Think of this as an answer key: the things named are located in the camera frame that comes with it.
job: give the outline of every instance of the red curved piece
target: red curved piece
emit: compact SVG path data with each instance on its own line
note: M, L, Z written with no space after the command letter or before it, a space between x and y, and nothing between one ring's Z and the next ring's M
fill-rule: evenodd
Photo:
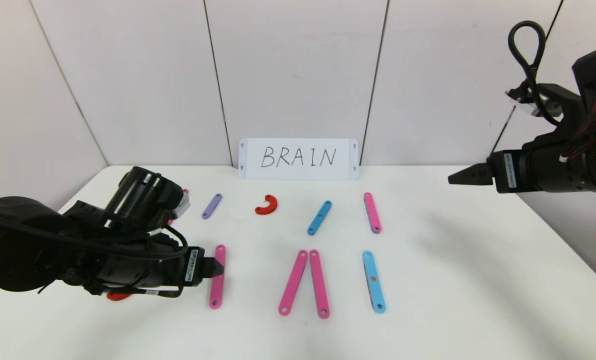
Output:
M267 207L256 207L256 214L259 215L268 215L275 211L278 207L278 200L272 194L268 194L264 197L264 200L269 202Z
M113 292L107 292L106 298L111 301L120 301L130 297L131 294L114 294Z

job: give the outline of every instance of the sign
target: sign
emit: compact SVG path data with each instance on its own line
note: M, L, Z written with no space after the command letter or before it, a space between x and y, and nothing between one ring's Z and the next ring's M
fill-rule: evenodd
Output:
M354 139L247 138L238 151L243 179L356 180L360 173Z

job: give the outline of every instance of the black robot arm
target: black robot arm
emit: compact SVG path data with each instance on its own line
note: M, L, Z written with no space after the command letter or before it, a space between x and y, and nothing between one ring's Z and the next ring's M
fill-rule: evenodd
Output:
M542 32L532 22L513 28L509 44L516 59L513 34L524 25ZM449 184L492 185L495 180L499 193L596 192L596 51L581 57L572 67L582 96L556 84L535 84L539 61L526 68L526 61L520 58L527 79L508 95L519 105L529 105L532 115L543 116L550 123L554 123L552 115L561 112L561 121L556 122L554 131L537 136L519 150L492 152L486 162L454 173L449 176Z
M30 198L0 198L0 288L25 292L62 280L93 295L178 297L224 271L167 225L188 207L179 185L137 166L105 209L78 201L61 215ZM178 289L152 289L165 285Z

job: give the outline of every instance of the wall seam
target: wall seam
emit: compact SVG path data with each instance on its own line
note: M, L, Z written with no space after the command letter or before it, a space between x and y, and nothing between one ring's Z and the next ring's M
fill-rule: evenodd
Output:
M62 66L60 66L58 57L56 56L55 51L53 51L53 47L51 47L49 37L47 36L46 32L44 31L44 27L42 26L42 23L40 22L40 17L38 16L38 12L35 10L35 6L33 6L32 0L29 0L29 4L31 5L31 9L33 9L33 14L35 15L35 19L38 21L38 25L40 26L40 30L42 31L42 35L44 36L44 41L47 42L47 45L49 46L49 50L51 51L51 55L53 56L53 60L55 60L56 65L58 66L58 70L60 70L60 74L62 75L62 79L64 79L64 83L67 85L67 89L69 89L71 98L73 99L73 102L76 103L76 107L78 108L78 111L80 112L80 116L82 116L82 120L85 122L85 126L87 126L87 129L89 130L89 134L91 134L91 137L94 139L94 143L96 143L98 151L100 152L100 155L102 156L104 162L106 163L106 166L110 166L109 161L107 160L106 156L104 155L104 152L102 151L102 148L100 147L100 144L96 139L96 135L94 135L93 130L91 130L91 126L89 125L89 123L87 121L87 117L85 117L85 114L82 111L82 108L80 107L80 103L78 103L76 96L73 94L73 90L71 89L71 85L69 84L67 77L64 75L64 71L62 71Z

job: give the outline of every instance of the white table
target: white table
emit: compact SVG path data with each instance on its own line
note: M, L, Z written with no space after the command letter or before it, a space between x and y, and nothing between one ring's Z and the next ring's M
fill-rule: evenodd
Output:
M105 207L130 166L97 175L80 199ZM224 303L209 284L180 298L120 302L79 287L0 290L0 359L596 360L596 275L517 196L450 186L459 166L363 167L358 181L240 180L211 166L148 166L190 189L174 223L209 254L229 248ZM384 230L369 228L371 192ZM224 198L210 219L201 212ZM271 215L254 214L265 194ZM313 236L307 226L333 206ZM316 314L309 265L291 314L277 307L300 249L321 253L331 316ZM387 312L371 309L362 251L375 254Z

